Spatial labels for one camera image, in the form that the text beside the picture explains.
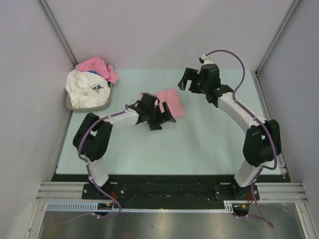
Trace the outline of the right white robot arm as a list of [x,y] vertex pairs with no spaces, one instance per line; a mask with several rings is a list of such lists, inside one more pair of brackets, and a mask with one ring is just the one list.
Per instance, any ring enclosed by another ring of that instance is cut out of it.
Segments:
[[236,99],[233,89],[221,84],[216,64],[204,64],[199,70],[186,68],[178,87],[184,91],[187,83],[190,83],[189,91],[204,94],[209,103],[228,114],[245,133],[245,160],[234,176],[236,184],[230,187],[230,195],[241,200],[248,194],[247,186],[256,181],[268,162],[274,163],[273,170],[278,166],[277,156],[282,152],[279,123],[258,118]]

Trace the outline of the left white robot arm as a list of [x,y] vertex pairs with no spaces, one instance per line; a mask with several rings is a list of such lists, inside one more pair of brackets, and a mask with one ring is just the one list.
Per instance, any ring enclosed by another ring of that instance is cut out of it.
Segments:
[[149,130],[161,130],[165,122],[176,122],[167,102],[155,95],[144,93],[134,104],[125,105],[123,111],[100,117],[94,113],[85,116],[73,138],[78,156],[85,162],[89,180],[94,184],[93,194],[99,199],[109,196],[109,175],[103,168],[112,130],[146,122]]

